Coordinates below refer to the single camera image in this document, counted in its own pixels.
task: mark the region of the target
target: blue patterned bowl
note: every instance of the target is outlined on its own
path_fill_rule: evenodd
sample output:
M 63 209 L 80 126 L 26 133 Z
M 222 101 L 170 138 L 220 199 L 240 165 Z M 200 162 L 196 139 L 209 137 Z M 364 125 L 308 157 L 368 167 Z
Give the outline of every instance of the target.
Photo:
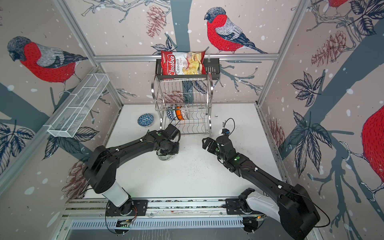
M 153 124 L 154 119 L 155 118 L 151 113 L 146 113 L 137 119 L 137 123 L 142 127 L 150 127 Z

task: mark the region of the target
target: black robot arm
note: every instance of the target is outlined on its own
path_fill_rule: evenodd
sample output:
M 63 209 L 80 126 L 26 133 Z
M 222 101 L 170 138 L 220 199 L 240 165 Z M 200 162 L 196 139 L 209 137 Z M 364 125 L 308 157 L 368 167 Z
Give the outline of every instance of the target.
M 216 140 L 204 138 L 203 148 L 208 148 L 208 152 L 215 154 L 230 172 L 250 181 L 268 194 L 279 208 L 281 225 L 294 239 L 304 239 L 319 222 L 320 216 L 304 187 L 299 184 L 291 186 L 263 171 L 247 156 L 237 153 L 227 135 L 219 136 Z M 243 204 L 243 210 L 249 209 L 245 201 Z
M 119 207 L 122 214 L 129 212 L 132 200 L 115 181 L 116 169 L 125 162 L 150 151 L 157 151 L 157 154 L 162 156 L 177 154 L 179 142 L 172 141 L 177 136 L 180 140 L 180 131 L 169 124 L 165 130 L 147 132 L 144 137 L 117 147 L 99 146 L 85 162 L 83 175 L 95 193 L 103 194 Z

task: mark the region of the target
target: chips bag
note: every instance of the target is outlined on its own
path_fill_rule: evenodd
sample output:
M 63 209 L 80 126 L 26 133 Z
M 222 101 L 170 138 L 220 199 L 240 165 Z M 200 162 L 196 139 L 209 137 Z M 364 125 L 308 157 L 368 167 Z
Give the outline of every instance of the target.
M 163 75 L 207 74 L 203 65 L 205 51 L 199 53 L 161 52 Z

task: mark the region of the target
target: red bird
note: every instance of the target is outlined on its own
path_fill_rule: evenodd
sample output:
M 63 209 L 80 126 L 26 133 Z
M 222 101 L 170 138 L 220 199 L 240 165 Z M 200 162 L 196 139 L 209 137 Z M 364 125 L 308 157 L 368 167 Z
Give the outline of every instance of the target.
M 342 4 L 346 3 L 348 0 L 325 0 L 326 3 L 328 3 L 328 7 L 327 7 L 327 10 L 325 10 L 325 13 L 323 14 L 324 16 L 326 16 L 326 13 L 329 9 L 329 7 L 334 7 L 336 8 L 336 15 L 340 15 L 341 13 L 337 11 L 337 8 L 339 6 L 341 6 Z
M 20 60 L 36 77 L 51 83 L 63 83 L 72 75 L 74 70 L 87 57 L 68 53 L 60 48 L 46 47 L 32 42 L 26 37 L 17 36 L 9 41 L 8 52 L 13 61 Z
M 366 183 L 361 182 L 360 184 L 364 185 L 371 193 L 372 198 L 369 199 L 372 202 L 375 202 L 375 194 L 377 191 L 384 189 L 384 106 L 381 107 L 377 112 L 370 116 L 367 121 L 364 123 L 362 128 L 362 145 L 363 145 L 363 154 L 356 154 L 351 152 L 348 148 L 346 142 L 341 142 L 346 145 L 348 150 L 349 160 L 350 154 L 361 157 L 366 160 L 373 171 L 380 177 L 381 185 L 375 190 L 370 189 Z
M 223 8 L 211 8 L 207 11 L 204 20 L 208 21 L 208 39 L 218 49 L 217 53 L 221 51 L 235 53 L 236 50 L 243 48 L 266 53 L 255 47 L 255 44 L 244 35 L 241 28 L 231 22 Z

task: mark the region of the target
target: wire rack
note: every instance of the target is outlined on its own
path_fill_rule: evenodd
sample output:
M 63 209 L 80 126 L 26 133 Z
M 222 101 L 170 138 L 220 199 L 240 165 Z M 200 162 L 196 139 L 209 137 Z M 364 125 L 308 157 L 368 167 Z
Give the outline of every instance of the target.
M 54 137 L 73 137 L 108 83 L 107 74 L 89 75 L 79 92 L 71 94 L 73 99 L 49 127 L 48 132 Z
M 209 134 L 212 94 L 210 73 L 206 78 L 159 79 L 156 75 L 152 83 L 152 96 L 160 117 L 160 128 L 165 129 L 172 123 L 183 135 Z M 181 120 L 177 114 L 169 114 L 174 110 L 183 111 Z

